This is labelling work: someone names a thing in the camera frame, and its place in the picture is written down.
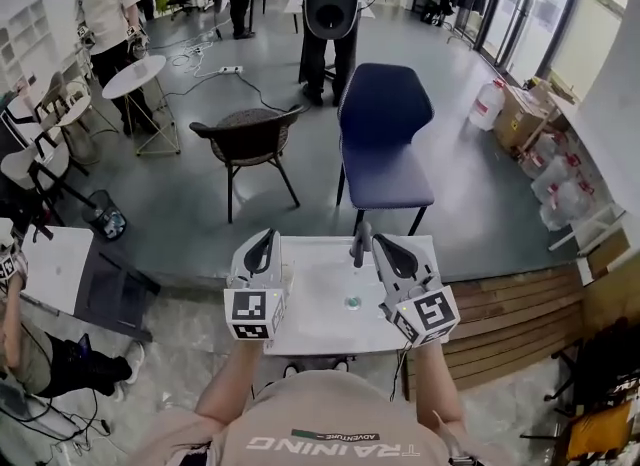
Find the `trash can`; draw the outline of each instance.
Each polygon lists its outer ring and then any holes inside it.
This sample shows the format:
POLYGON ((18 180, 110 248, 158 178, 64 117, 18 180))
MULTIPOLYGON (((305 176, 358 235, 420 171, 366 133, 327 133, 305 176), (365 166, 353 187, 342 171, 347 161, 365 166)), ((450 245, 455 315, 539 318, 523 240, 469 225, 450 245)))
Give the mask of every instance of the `trash can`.
POLYGON ((85 206, 82 209, 82 218, 102 237, 107 240, 116 240, 127 228, 127 220, 120 209, 109 197, 106 190, 97 190, 89 196, 95 208, 85 206))

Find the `power strip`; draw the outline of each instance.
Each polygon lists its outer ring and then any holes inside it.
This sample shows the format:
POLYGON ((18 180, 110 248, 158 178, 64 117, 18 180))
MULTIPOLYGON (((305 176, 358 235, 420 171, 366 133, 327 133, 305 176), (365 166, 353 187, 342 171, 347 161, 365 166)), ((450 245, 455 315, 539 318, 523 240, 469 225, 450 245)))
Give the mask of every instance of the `power strip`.
POLYGON ((224 75, 233 75, 234 73, 242 73, 244 71, 242 66, 223 66, 222 68, 220 68, 218 70, 218 73, 224 74, 224 75))

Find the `white t-shirt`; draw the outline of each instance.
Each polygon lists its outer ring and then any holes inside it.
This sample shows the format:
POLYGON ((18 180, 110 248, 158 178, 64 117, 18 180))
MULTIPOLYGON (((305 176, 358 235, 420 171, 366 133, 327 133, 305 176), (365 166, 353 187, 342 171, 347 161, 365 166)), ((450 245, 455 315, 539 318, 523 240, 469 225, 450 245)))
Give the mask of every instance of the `white t-shirt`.
POLYGON ((102 53, 127 39, 127 19, 124 9, 136 4, 139 0, 78 0, 79 22, 85 21, 94 33, 96 44, 91 55, 102 53))

